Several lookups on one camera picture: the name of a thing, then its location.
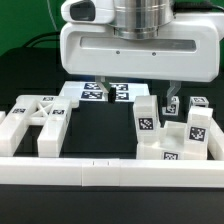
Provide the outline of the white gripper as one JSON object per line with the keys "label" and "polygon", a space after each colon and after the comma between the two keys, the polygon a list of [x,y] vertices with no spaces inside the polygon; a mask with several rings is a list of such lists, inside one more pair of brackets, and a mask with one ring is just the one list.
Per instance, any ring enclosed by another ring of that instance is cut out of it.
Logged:
{"label": "white gripper", "polygon": [[109,25],[68,23],[61,31],[60,53],[70,74],[93,75],[109,103],[116,88],[105,77],[169,82],[166,107],[181,88],[180,81],[210,82],[219,73],[224,13],[178,13],[148,40],[125,40]]}

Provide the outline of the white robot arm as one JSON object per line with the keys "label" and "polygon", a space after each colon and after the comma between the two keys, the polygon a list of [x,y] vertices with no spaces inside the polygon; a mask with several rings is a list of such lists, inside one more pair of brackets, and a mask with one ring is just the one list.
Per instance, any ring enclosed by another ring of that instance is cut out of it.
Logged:
{"label": "white robot arm", "polygon": [[220,70],[224,8],[208,0],[66,0],[60,53],[70,74],[211,82]]}

